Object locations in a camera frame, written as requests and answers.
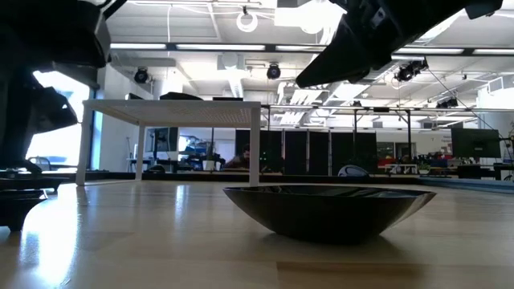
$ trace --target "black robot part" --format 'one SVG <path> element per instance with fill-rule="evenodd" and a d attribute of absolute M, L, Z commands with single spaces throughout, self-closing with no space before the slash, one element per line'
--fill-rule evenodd
<path fill-rule="evenodd" d="M 469 18 L 490 15 L 503 0 L 331 0 L 347 11 L 334 40 L 296 82 L 301 88 L 356 83 L 391 61 L 391 54 L 462 9 Z"/>

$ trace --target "monitor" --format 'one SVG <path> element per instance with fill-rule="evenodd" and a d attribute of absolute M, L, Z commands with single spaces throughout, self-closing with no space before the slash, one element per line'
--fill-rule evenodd
<path fill-rule="evenodd" d="M 500 134 L 495 129 L 453 128 L 451 143 L 454 157 L 501 157 Z"/>

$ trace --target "pipe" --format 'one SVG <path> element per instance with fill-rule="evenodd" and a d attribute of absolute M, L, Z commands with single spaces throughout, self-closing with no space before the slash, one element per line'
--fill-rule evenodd
<path fill-rule="evenodd" d="M 410 111 L 407 111 L 407 139 L 409 142 L 409 161 L 412 161 L 412 132 L 410 130 Z"/>

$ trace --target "table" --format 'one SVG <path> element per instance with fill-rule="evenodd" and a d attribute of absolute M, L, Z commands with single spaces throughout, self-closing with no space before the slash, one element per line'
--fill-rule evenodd
<path fill-rule="evenodd" d="M 85 100 L 76 184 L 83 186 L 89 159 L 92 112 L 139 127 L 136 180 L 142 179 L 146 127 L 249 128 L 250 186 L 259 185 L 260 102 L 200 100 Z"/>

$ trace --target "ceiling light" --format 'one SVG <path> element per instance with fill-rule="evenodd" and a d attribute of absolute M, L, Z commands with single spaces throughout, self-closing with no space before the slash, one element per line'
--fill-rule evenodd
<path fill-rule="evenodd" d="M 264 45 L 238 44 L 177 44 L 178 50 L 200 51 L 264 51 Z"/>
<path fill-rule="evenodd" d="M 421 48 L 421 47 L 403 47 L 396 51 L 400 54 L 414 55 L 457 55 L 464 52 L 462 48 Z"/>
<path fill-rule="evenodd" d="M 166 49 L 163 43 L 112 43 L 111 49 Z"/>
<path fill-rule="evenodd" d="M 474 55 L 514 55 L 514 49 L 475 49 Z"/>
<path fill-rule="evenodd" d="M 169 5 L 184 5 L 184 6 L 248 6 L 248 7 L 261 7 L 261 2 L 246 2 L 246 1 L 162 1 L 162 0 L 128 0 L 127 3 L 132 3 L 139 6 L 169 6 Z"/>
<path fill-rule="evenodd" d="M 423 56 L 407 56 L 407 55 L 391 55 L 392 60 L 418 60 L 422 61 L 425 60 L 425 57 Z"/>
<path fill-rule="evenodd" d="M 291 52 L 322 52 L 326 46 L 306 46 L 306 45 L 277 45 L 277 51 Z"/>
<path fill-rule="evenodd" d="M 324 104 L 327 104 L 329 101 L 352 100 L 368 88 L 369 85 L 364 84 L 341 83 L 334 93 L 324 102 Z"/>
<path fill-rule="evenodd" d="M 270 108 L 313 109 L 313 105 L 271 105 Z"/>
<path fill-rule="evenodd" d="M 251 17 L 251 21 L 248 24 L 243 24 L 243 17 L 249 15 Z M 235 24 L 242 32 L 253 32 L 257 26 L 259 25 L 259 20 L 257 20 L 257 15 L 252 12 L 239 13 L 238 17 L 235 19 Z"/>

